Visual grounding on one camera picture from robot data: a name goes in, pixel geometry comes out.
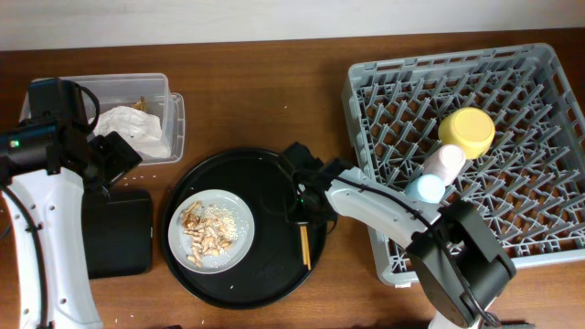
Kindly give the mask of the white napkin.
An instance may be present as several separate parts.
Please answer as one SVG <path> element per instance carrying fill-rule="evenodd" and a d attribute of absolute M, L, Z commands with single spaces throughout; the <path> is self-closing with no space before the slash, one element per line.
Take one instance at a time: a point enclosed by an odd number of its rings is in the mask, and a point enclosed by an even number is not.
<path fill-rule="evenodd" d="M 117 106 L 102 114 L 95 135 L 117 132 L 136 152 L 153 158 L 171 155 L 169 144 L 163 139 L 160 119 L 129 106 Z"/>

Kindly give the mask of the wooden chopstick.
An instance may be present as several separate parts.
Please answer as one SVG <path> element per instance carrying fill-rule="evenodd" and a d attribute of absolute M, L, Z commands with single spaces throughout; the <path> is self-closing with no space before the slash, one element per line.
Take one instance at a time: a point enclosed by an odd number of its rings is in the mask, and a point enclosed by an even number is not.
<path fill-rule="evenodd" d="M 306 226 L 300 226 L 301 248 L 303 255 L 303 265 L 308 268 L 307 247 L 306 247 Z"/>
<path fill-rule="evenodd" d="M 312 269 L 312 264 L 311 264 L 310 246 L 309 246 L 309 240 L 308 240 L 308 230 L 307 230 L 307 227 L 306 227 L 306 231 L 305 232 L 306 232 L 307 258 L 309 260 L 309 262 L 308 262 L 308 268 L 307 267 L 306 268 L 307 268 L 307 270 L 310 271 Z"/>

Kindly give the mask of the gold foil wrapper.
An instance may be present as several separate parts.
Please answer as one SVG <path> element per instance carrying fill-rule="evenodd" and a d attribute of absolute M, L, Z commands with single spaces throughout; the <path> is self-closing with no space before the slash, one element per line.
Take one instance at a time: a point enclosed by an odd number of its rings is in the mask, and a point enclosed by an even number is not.
<path fill-rule="evenodd" d="M 137 111 L 146 112 L 146 101 L 145 97 L 142 96 L 138 102 L 132 105 L 132 108 Z"/>

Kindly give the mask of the grey plate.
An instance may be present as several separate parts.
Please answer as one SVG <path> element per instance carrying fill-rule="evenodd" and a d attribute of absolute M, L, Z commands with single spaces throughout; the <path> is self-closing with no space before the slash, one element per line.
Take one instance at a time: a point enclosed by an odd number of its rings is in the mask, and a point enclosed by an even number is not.
<path fill-rule="evenodd" d="M 183 234 L 179 219 L 180 213 L 197 200 L 200 200 L 204 206 L 216 205 L 231 210 L 235 214 L 239 234 L 235 244 L 226 254 L 217 257 L 205 257 L 202 268 L 196 267 L 186 258 L 190 253 L 190 238 Z M 168 238 L 167 246 L 170 248 L 174 259 L 187 271 L 197 274 L 218 274 L 231 269 L 244 259 L 251 248 L 254 233 L 254 218 L 248 205 L 233 193 L 225 190 L 210 189 L 197 192 L 179 204 L 172 212 L 166 237 Z"/>

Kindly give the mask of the food scraps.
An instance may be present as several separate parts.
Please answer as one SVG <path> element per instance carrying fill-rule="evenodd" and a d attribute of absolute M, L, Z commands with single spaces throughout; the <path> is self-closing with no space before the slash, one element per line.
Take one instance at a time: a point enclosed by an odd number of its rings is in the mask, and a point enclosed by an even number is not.
<path fill-rule="evenodd" d="M 179 219 L 183 234 L 190 238 L 186 258 L 198 268 L 203 267 L 205 257 L 226 254 L 239 236 L 235 214 L 225 207 L 204 206 L 197 200 L 180 213 Z"/>

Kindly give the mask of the blue cup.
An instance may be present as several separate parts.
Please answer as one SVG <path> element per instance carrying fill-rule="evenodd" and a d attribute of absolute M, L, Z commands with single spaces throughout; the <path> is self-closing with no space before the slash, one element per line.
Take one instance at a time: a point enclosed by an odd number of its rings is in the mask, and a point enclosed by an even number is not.
<path fill-rule="evenodd" d="M 406 196 L 416 200 L 439 204 L 445 193 L 446 185 L 436 175 L 421 175 L 414 181 L 410 182 L 404 190 Z"/>

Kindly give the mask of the pink cup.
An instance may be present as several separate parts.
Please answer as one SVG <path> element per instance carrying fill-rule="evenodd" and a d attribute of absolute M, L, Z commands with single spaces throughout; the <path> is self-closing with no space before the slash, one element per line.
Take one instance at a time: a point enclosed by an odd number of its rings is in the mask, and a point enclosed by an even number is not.
<path fill-rule="evenodd" d="M 451 185 L 466 162 L 463 149 L 454 144 L 445 144 L 423 163 L 424 175 L 436 175 L 446 185 Z"/>

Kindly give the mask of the yellow bowl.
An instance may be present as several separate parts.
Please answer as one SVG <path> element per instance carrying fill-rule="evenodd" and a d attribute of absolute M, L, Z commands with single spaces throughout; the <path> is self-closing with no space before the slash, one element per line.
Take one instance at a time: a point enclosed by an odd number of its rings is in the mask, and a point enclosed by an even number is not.
<path fill-rule="evenodd" d="M 495 138 L 495 124 L 485 111 L 465 107 L 441 121 L 438 136 L 443 144 L 459 146 L 466 159 L 473 160 L 490 149 Z"/>

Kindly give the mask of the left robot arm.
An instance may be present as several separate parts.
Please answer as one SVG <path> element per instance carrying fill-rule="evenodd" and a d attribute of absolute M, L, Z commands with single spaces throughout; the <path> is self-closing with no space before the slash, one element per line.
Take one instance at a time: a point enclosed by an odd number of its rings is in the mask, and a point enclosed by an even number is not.
<path fill-rule="evenodd" d="M 93 132 L 75 81 L 28 87 L 29 115 L 1 135 L 1 194 L 15 235 L 22 328 L 101 328 L 90 290 L 81 214 L 86 190 L 111 187 L 141 163 L 116 132 Z"/>

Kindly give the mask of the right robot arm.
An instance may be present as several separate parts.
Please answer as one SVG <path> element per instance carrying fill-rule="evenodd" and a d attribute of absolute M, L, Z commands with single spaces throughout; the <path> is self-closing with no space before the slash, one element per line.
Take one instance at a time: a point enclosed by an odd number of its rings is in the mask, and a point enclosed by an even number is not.
<path fill-rule="evenodd" d="M 432 327 L 501 327 L 488 308 L 516 276 L 516 266 L 473 204 L 456 200 L 440 206 L 406 196 L 342 159 L 325 164 L 300 143 L 282 158 L 304 221 L 353 218 L 406 251 L 442 317 Z"/>

